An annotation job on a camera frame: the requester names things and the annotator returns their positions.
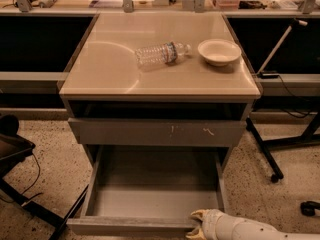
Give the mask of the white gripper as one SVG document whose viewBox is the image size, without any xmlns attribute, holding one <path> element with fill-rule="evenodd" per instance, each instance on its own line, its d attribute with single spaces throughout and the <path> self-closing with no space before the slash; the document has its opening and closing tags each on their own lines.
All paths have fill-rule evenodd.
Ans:
<svg viewBox="0 0 320 240">
<path fill-rule="evenodd" d="M 217 209 L 196 210 L 190 217 L 201 221 L 200 228 L 186 234 L 187 240 L 224 240 L 219 221 L 224 213 Z"/>
</svg>

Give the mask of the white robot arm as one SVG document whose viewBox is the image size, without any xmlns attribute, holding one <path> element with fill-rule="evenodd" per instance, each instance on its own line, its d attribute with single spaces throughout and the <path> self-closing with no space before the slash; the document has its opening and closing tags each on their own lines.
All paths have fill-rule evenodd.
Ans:
<svg viewBox="0 0 320 240">
<path fill-rule="evenodd" d="M 191 218 L 199 224 L 186 234 L 188 240 L 320 240 L 319 234 L 280 232 L 269 224 L 218 209 L 196 210 Z"/>
</svg>

